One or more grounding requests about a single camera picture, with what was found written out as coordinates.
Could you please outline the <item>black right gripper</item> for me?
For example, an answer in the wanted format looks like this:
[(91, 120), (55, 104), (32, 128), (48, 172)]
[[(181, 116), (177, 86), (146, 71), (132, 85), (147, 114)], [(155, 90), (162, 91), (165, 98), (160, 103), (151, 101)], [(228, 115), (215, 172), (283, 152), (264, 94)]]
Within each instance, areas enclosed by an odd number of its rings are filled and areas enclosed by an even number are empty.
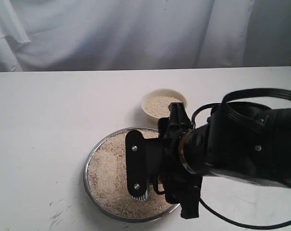
[(159, 119), (159, 137), (163, 139), (163, 171), (159, 178), (164, 187), (165, 199), (181, 205), (181, 218), (199, 217), (202, 176), (191, 173), (184, 157), (184, 142), (193, 129), (183, 103), (168, 106), (170, 116)]

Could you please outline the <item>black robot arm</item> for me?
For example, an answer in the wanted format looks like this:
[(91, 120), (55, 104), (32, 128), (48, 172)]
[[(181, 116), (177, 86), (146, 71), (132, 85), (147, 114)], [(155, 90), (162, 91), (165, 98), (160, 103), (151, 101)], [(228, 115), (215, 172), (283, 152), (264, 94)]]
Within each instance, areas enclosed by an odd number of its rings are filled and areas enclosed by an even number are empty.
[(182, 103), (159, 120), (166, 141), (161, 180), (165, 199), (180, 204), (185, 219), (199, 216), (204, 176), (291, 188), (291, 108), (249, 102), (209, 104), (207, 124), (193, 127)]

